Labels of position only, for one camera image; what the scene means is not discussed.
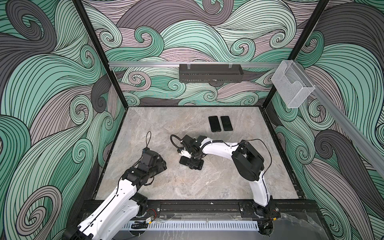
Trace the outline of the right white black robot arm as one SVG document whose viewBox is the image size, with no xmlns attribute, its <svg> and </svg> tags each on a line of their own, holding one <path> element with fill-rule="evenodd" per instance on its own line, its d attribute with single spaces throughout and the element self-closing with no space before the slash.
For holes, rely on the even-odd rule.
<svg viewBox="0 0 384 240">
<path fill-rule="evenodd" d="M 170 135 L 170 141 L 181 155 L 179 163 L 191 170 L 201 170 L 204 165 L 203 158 L 215 155 L 232 160 L 235 167 L 245 180 L 250 183 L 253 194 L 253 215 L 267 218 L 270 214 L 269 202 L 271 195 L 265 183 L 264 158 L 250 144 L 249 140 L 239 143 L 226 143 L 223 140 L 212 140 L 206 136 L 194 139 L 188 135 L 182 139 Z"/>
</svg>

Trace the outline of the black smartphone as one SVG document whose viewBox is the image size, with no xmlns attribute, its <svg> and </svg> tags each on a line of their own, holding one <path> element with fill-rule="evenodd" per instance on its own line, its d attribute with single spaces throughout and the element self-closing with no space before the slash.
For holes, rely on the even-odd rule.
<svg viewBox="0 0 384 240">
<path fill-rule="evenodd" d="M 189 167 L 191 170 L 201 170 L 204 165 L 204 160 L 199 158 L 187 158 L 182 156 L 179 163 Z"/>
<path fill-rule="evenodd" d="M 221 121 L 222 121 L 222 126 L 224 131 L 226 132 L 233 131 L 233 126 L 229 116 L 221 116 Z"/>
</svg>

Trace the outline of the black phone case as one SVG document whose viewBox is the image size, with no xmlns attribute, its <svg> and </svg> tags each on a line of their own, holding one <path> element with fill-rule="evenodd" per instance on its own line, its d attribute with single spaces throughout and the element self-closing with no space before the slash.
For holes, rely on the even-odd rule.
<svg viewBox="0 0 384 240">
<path fill-rule="evenodd" d="M 222 131 L 218 116 L 209 116 L 208 119 L 211 132 L 218 133 Z"/>
</svg>

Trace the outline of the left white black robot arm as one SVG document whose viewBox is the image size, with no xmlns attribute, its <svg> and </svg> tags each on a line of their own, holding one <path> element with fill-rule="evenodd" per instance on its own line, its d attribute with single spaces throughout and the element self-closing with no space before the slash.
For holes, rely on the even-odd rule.
<svg viewBox="0 0 384 240">
<path fill-rule="evenodd" d="M 62 239 L 113 239 L 131 219 L 146 214 L 148 199 L 138 191 L 166 169 L 166 161 L 160 154 L 144 148 L 138 162 L 123 173 L 111 194 L 78 226 L 67 228 Z"/>
</svg>

